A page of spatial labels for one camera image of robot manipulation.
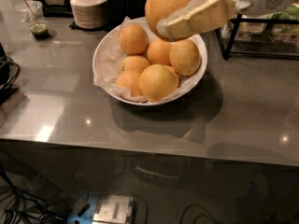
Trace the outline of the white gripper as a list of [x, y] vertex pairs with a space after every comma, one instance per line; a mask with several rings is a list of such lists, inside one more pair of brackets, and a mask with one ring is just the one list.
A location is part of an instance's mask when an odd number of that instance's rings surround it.
[[[238, 12], [247, 16], [262, 16], [283, 11], [296, 1], [240, 0]], [[236, 4], [237, 0], [190, 0], [186, 6], [158, 20], [158, 35], [178, 41], [221, 28], [236, 15]]]

